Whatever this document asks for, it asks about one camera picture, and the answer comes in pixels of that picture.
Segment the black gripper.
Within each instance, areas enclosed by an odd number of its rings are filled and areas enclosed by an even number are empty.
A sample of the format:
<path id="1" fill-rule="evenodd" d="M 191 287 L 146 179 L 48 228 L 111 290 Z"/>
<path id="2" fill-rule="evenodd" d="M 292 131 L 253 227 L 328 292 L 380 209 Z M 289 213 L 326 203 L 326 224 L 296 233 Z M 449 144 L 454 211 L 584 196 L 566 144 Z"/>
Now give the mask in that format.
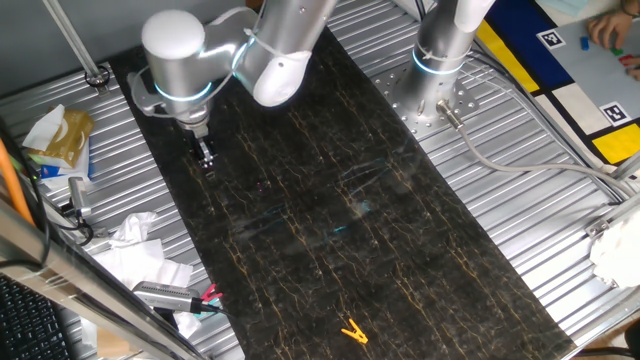
<path id="1" fill-rule="evenodd" d="M 217 155 L 213 138 L 210 135 L 196 137 L 193 132 L 189 132 L 188 139 L 192 150 L 198 157 L 199 166 L 201 168 L 212 167 Z"/>

